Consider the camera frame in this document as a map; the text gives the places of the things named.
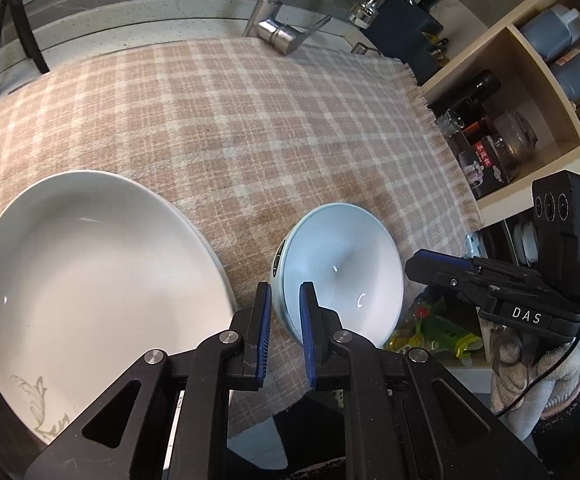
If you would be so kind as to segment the right gloved hand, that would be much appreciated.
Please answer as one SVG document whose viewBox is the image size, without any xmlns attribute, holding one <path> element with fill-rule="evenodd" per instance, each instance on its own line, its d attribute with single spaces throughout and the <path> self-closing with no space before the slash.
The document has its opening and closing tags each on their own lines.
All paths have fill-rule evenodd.
<svg viewBox="0 0 580 480">
<path fill-rule="evenodd" d="M 521 440 L 539 422 L 570 408 L 580 393 L 579 348 L 565 344 L 526 364 L 521 335 L 505 328 L 493 334 L 491 352 L 491 409 Z"/>
</svg>

